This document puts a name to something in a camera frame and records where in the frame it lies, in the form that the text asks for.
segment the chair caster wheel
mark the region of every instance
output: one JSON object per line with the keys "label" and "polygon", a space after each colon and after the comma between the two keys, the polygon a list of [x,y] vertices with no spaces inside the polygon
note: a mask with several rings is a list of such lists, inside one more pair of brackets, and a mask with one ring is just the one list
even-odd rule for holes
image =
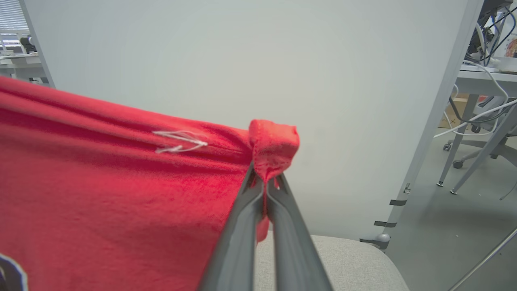
{"label": "chair caster wheel", "polygon": [[455,169],[461,169],[461,168],[463,168],[463,162],[460,160],[456,160],[456,161],[452,162],[452,166]]}

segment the metal rod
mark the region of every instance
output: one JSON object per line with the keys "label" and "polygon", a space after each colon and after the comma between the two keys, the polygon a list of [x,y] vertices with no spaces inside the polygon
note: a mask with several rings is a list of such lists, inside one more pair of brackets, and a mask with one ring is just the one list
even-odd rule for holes
{"label": "metal rod", "polygon": [[477,265],[475,265],[472,270],[470,270],[463,278],[461,278],[454,286],[452,286],[449,291],[454,291],[458,289],[465,281],[467,281],[474,272],[476,272],[479,268],[481,268],[489,259],[491,259],[495,254],[497,254],[505,245],[517,234],[517,227],[507,236],[504,240],[502,240],[491,252],[486,255]]}

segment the desk leg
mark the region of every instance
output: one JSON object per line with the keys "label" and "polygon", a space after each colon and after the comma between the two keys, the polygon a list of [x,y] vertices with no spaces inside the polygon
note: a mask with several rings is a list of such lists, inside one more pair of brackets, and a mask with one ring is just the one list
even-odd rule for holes
{"label": "desk leg", "polygon": [[[476,94],[470,94],[468,96],[467,105],[465,105],[465,111],[463,111],[462,118],[464,120],[472,118],[472,113],[474,113],[474,108],[476,107],[476,103],[478,101],[479,95]],[[467,129],[467,126],[463,126],[462,128],[458,129],[459,133],[464,133]],[[443,187],[444,186],[444,180],[447,176],[447,173],[449,172],[449,169],[451,168],[452,162],[454,161],[454,157],[456,156],[456,152],[458,151],[458,147],[460,146],[460,143],[463,139],[462,135],[456,135],[454,137],[454,141],[452,142],[451,150],[449,151],[449,157],[447,158],[447,161],[445,162],[444,170],[442,172],[442,175],[440,176],[440,180],[436,185]]]}
{"label": "desk leg", "polygon": [[463,177],[461,177],[456,186],[454,186],[454,188],[451,190],[451,193],[457,194],[458,189],[465,183],[465,181],[467,181],[470,175],[472,175],[472,173],[479,167],[484,159],[492,153],[495,147],[515,124],[517,124],[517,108],[516,106],[513,106],[506,119],[503,121],[503,123],[501,123],[501,125],[497,127],[481,152],[479,152],[479,155],[474,163],[472,163],[472,165],[468,168],[467,172],[465,175],[463,175]]}

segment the printed graphic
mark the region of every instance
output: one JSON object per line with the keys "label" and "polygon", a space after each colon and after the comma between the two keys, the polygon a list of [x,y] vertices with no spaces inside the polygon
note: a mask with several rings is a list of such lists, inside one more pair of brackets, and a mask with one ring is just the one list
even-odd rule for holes
{"label": "printed graphic", "polygon": [[12,258],[0,254],[0,291],[28,291],[27,274]]}

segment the window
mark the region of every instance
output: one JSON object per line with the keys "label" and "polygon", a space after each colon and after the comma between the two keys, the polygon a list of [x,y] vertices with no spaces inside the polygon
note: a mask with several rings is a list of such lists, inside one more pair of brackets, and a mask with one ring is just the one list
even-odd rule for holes
{"label": "window", "polygon": [[21,52],[21,36],[29,34],[20,2],[18,0],[0,0],[0,37],[2,49],[5,47]]}

